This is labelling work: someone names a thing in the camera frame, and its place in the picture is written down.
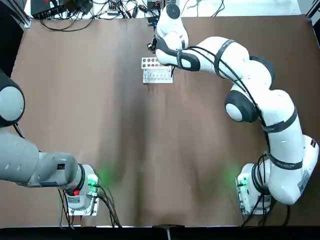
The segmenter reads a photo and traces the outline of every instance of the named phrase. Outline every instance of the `tabletop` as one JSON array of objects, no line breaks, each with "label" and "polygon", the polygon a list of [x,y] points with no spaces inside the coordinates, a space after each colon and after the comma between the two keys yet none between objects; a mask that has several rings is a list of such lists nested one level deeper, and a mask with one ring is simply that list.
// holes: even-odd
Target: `tabletop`
[{"label": "tabletop", "polygon": [[[271,61],[273,88],[290,94],[303,132],[320,142],[319,112],[310,107],[319,101],[320,55],[304,16],[184,17],[183,23],[190,44],[222,36]],[[62,28],[70,20],[51,24]],[[34,21],[12,73],[26,99],[20,126],[41,151],[68,152],[92,165],[124,226],[240,225],[235,176],[266,149],[261,127],[228,117],[231,84],[212,73],[177,69],[173,84],[142,84],[141,58],[151,56],[152,36],[144,19],[94,20],[70,33]],[[319,171],[292,206],[289,224],[320,224]],[[59,225],[55,188],[0,182],[0,190],[1,227]],[[267,224],[280,225],[285,212],[276,205]],[[82,224],[110,225],[108,218],[101,205]]]}]

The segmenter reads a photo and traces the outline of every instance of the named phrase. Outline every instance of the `floor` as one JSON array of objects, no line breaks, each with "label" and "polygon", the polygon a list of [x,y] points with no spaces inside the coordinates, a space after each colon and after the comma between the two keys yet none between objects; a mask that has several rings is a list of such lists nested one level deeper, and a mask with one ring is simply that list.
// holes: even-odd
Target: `floor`
[{"label": "floor", "polygon": [[[142,1],[147,2],[147,0],[137,1],[139,4],[142,4]],[[199,0],[177,0],[177,4],[181,11],[183,11],[183,17],[212,16],[222,3],[222,0],[200,0],[197,8],[197,1]],[[104,3],[106,0],[96,0],[95,2]],[[96,4],[94,11],[98,12],[101,9],[100,6]],[[224,0],[224,6],[224,9],[218,13],[218,16],[282,16],[301,14],[297,0]],[[127,3],[129,10],[133,9],[133,7],[134,4],[132,2]],[[25,12],[30,15],[30,0],[27,1]],[[113,16],[106,14],[106,16],[103,15],[101,17],[112,18]],[[144,17],[143,12],[139,11],[137,18]]]}]

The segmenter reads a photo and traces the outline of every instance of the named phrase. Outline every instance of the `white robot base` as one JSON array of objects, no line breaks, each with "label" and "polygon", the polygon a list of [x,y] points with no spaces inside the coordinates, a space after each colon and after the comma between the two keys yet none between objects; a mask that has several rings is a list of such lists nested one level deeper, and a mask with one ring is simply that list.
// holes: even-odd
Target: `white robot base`
[{"label": "white robot base", "polygon": [[89,185],[89,183],[98,184],[99,179],[94,169],[87,164],[84,168],[84,183],[78,195],[67,195],[68,211],[71,216],[96,216],[98,213],[99,188]]},{"label": "white robot base", "polygon": [[259,195],[255,192],[257,195],[255,197],[250,196],[250,190],[249,185],[247,185],[249,179],[248,176],[245,174],[240,174],[238,177],[235,178],[235,184],[236,184],[236,196],[238,200],[238,205],[241,211],[242,215],[250,215],[251,213],[254,215],[263,215],[263,207],[265,210],[265,213],[269,212],[270,206],[271,206],[271,195],[264,195],[264,203],[263,199],[261,198],[259,203],[257,204],[255,210],[253,211],[253,208],[255,204],[257,203]]}]

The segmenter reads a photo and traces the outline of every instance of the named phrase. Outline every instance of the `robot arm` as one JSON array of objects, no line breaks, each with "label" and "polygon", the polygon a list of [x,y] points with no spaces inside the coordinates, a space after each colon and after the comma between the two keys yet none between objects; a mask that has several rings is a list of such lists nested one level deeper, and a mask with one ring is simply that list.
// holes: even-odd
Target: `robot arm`
[{"label": "robot arm", "polygon": [[[236,178],[242,213],[250,214],[261,194],[265,195],[267,211],[269,194],[282,204],[294,204],[315,168],[319,146],[303,135],[290,96],[283,90],[269,89],[275,78],[273,66],[223,37],[208,37],[197,46],[186,47],[184,43],[189,41],[181,37],[188,36],[185,32],[179,7],[169,3],[155,31],[154,53],[158,61],[165,66],[206,71],[231,80],[233,86],[224,103],[227,114],[237,122],[252,123],[259,118],[266,136],[269,158],[259,165],[246,164]],[[253,213],[263,214],[262,205],[261,199]]]},{"label": "robot arm", "polygon": [[7,127],[17,124],[24,110],[21,89],[0,69],[0,180],[28,188],[62,187],[69,208],[91,209],[93,198],[88,193],[96,189],[88,182],[98,183],[92,167],[77,163],[69,153],[40,152],[33,143],[8,131]]}]

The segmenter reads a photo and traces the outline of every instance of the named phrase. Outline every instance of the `green light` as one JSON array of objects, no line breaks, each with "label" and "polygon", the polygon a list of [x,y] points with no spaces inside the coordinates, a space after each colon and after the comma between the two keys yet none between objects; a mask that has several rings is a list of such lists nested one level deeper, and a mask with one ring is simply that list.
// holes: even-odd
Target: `green light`
[{"label": "green light", "polygon": [[248,179],[249,179],[249,175],[248,174],[241,173],[238,176],[238,180],[239,180],[240,184],[246,185],[248,183]]},{"label": "green light", "polygon": [[95,174],[88,175],[88,185],[90,186],[90,193],[97,192],[97,188],[95,186],[99,184],[98,181],[99,181],[98,177]]}]

